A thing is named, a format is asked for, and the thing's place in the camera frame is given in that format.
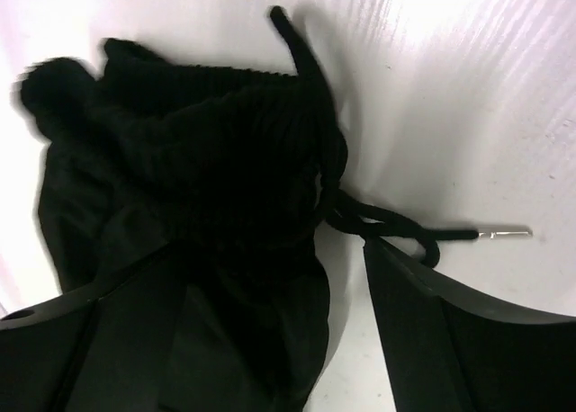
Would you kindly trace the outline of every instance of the drawstring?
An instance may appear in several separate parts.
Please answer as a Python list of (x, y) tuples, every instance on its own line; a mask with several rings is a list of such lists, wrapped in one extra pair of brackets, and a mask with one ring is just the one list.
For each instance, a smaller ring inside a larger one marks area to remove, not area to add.
[(332, 228), (366, 240), (377, 237), (413, 238), (425, 251), (420, 263), (430, 268), (434, 268), (440, 261), (437, 241), (473, 241), (480, 235), (473, 228), (423, 228), (408, 217), (361, 203), (343, 191), (338, 193), (335, 209), (328, 215), (326, 222)]
[(415, 239), (425, 251), (420, 262), (434, 268), (440, 260), (437, 241), (474, 240), (476, 229), (423, 228), (414, 220), (396, 212), (356, 201), (339, 189), (346, 169), (347, 144), (338, 128), (338, 117), (329, 84), (307, 42), (293, 28), (281, 7), (273, 7), (270, 19), (292, 53), (298, 76), (310, 81), (310, 95), (318, 99), (319, 109), (326, 115), (319, 120), (319, 163), (322, 186), (319, 203), (311, 221), (299, 234), (283, 242), (291, 246), (313, 233), (325, 219), (341, 232), (364, 239), (403, 237)]

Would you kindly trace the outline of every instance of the cord end tip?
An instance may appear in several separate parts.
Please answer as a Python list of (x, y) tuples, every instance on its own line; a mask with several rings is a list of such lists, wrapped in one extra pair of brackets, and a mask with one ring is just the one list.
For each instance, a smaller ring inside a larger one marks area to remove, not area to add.
[(531, 238), (534, 236), (531, 228), (527, 227), (502, 227), (502, 228), (480, 228), (478, 238), (498, 239), (498, 238)]
[(286, 11), (280, 5), (273, 5), (268, 10), (268, 16), (272, 21), (284, 21), (288, 19)]

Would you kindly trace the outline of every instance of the black fabric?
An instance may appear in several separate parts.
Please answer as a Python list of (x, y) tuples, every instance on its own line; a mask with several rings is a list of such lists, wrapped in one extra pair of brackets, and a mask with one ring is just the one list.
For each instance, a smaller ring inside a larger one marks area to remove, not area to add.
[(158, 410), (185, 297), (179, 247), (0, 320), (0, 410)]
[(176, 66), (109, 39), (103, 75), (56, 58), (22, 81), (49, 140), (38, 216), (63, 292), (166, 243), (186, 249), (187, 292), (161, 410), (302, 411), (328, 342), (329, 287), (313, 235), (442, 239), (339, 190), (347, 145), (320, 66), (281, 8), (271, 20), (296, 76)]

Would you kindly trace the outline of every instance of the white surface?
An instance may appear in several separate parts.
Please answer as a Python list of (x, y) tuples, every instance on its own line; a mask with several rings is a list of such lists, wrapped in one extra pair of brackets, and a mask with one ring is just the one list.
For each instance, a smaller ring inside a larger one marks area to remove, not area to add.
[[(343, 105), (346, 186), (431, 224), (526, 223), (532, 241), (447, 245), (440, 270), (576, 315), (575, 0), (1, 0), (2, 87), (56, 55), (98, 62), (103, 36), (181, 62), (292, 68), (264, 14), (295, 14)], [(32, 221), (41, 144), (1, 103), (0, 301), (56, 293)], [(312, 412), (393, 410), (361, 242), (323, 228), (334, 345)]]

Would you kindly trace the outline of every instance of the gathered fabric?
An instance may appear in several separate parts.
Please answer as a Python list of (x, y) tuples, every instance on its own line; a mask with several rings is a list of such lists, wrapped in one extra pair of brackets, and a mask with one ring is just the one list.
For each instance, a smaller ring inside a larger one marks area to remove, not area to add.
[(430, 267), (438, 240), (478, 237), (423, 228), (340, 189), (347, 144), (327, 79), (284, 10), (270, 19), (296, 75), (179, 66), (108, 39), (101, 77), (55, 58), (21, 83), (49, 141), (38, 217), (62, 291), (166, 243), (189, 253), (161, 410), (302, 410), (329, 335), (313, 241), (322, 221), (366, 239), (414, 238)]

